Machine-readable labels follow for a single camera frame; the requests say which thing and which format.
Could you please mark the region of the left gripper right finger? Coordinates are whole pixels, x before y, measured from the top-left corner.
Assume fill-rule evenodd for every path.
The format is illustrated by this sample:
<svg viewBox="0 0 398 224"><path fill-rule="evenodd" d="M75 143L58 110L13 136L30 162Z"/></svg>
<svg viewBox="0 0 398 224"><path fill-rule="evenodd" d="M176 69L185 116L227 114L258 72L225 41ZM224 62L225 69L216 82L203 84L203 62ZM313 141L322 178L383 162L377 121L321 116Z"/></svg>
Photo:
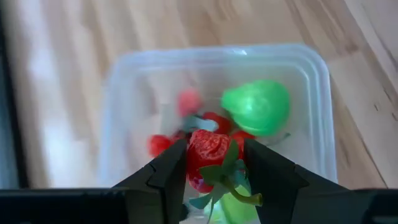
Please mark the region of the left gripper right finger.
<svg viewBox="0 0 398 224"><path fill-rule="evenodd" d="M255 140L244 143L249 183L260 193L261 224L367 224L367 198L281 156Z"/></svg>

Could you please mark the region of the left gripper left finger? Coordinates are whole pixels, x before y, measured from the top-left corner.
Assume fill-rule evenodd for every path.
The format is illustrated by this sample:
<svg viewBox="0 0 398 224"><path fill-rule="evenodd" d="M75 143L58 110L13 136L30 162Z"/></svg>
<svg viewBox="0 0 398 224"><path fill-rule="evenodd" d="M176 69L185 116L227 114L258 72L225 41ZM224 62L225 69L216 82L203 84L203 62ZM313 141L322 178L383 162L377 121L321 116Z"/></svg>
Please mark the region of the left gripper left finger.
<svg viewBox="0 0 398 224"><path fill-rule="evenodd" d="M129 224L179 224L186 183L187 141L178 140L115 187L124 190Z"/></svg>

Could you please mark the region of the red toy cherry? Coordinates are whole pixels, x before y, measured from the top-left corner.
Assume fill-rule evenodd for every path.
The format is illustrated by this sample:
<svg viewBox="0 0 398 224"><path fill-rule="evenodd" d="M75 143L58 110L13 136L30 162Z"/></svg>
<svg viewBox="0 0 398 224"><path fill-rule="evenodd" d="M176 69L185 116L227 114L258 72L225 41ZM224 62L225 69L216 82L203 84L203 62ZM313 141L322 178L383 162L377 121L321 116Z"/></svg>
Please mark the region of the red toy cherry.
<svg viewBox="0 0 398 224"><path fill-rule="evenodd" d="M157 157L163 151L168 149L172 144L172 140L165 135L155 134L148 140L148 151L152 157Z"/></svg>

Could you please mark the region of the large green toy vegetable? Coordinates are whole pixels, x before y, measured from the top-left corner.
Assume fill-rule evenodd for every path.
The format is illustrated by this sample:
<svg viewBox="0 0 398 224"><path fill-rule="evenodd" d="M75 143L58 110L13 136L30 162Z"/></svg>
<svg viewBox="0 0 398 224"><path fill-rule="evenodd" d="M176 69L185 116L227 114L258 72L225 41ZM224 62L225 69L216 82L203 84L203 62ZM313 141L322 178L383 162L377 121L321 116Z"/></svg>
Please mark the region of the large green toy vegetable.
<svg viewBox="0 0 398 224"><path fill-rule="evenodd" d="M218 205L219 224L259 224L255 206L239 202L231 193L223 195Z"/></svg>

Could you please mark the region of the red toy strawberry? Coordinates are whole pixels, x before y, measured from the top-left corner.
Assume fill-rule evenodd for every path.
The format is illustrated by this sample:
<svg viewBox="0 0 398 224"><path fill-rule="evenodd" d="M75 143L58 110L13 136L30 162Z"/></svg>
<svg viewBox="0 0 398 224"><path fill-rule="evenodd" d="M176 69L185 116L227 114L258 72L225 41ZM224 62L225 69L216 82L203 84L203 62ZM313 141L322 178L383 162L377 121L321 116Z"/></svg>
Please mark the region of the red toy strawberry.
<svg viewBox="0 0 398 224"><path fill-rule="evenodd" d="M187 148L187 180L200 196L189 204L202 210L207 223L220 218L219 200L231 193L239 202L261 207L262 194L252 194L243 159L243 141L204 129L193 132Z"/></svg>
<svg viewBox="0 0 398 224"><path fill-rule="evenodd" d="M192 115L185 118L182 130L191 133L197 129L204 129L216 134L229 134L233 125L232 122L214 112L205 112L203 115Z"/></svg>

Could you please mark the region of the pink toy peach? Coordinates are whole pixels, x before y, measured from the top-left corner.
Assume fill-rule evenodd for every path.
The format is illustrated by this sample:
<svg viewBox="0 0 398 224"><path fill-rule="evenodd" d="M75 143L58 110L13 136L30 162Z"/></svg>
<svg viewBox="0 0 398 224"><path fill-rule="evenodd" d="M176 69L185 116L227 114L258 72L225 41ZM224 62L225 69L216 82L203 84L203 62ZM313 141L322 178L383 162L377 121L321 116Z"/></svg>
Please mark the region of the pink toy peach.
<svg viewBox="0 0 398 224"><path fill-rule="evenodd" d="M181 117L195 114L203 106L201 95L194 88L181 91L177 99L178 113Z"/></svg>

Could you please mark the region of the clear plastic tupperware container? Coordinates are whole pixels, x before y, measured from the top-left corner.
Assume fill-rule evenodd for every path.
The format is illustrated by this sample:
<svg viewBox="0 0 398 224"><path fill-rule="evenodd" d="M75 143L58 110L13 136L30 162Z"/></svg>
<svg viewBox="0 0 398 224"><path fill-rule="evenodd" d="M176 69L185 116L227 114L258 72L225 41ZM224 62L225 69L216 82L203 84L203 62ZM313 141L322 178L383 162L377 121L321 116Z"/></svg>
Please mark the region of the clear plastic tupperware container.
<svg viewBox="0 0 398 224"><path fill-rule="evenodd" d="M225 90L274 80L290 94L290 114L276 134L259 142L336 182L330 77L326 63L301 44L208 47L140 52L123 56L110 71L99 156L100 177L113 184L151 159L152 135L171 135L182 125L177 97L199 91L200 114L214 112L241 128L221 107Z"/></svg>

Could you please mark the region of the black aluminium table frame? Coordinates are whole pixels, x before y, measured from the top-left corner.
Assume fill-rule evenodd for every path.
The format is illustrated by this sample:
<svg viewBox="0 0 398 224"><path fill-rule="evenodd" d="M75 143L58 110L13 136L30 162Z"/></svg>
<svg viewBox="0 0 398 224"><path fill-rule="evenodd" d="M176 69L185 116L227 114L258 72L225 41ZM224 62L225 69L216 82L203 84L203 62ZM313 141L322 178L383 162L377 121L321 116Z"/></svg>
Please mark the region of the black aluminium table frame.
<svg viewBox="0 0 398 224"><path fill-rule="evenodd" d="M29 186L7 39L6 8L0 0L0 189Z"/></svg>

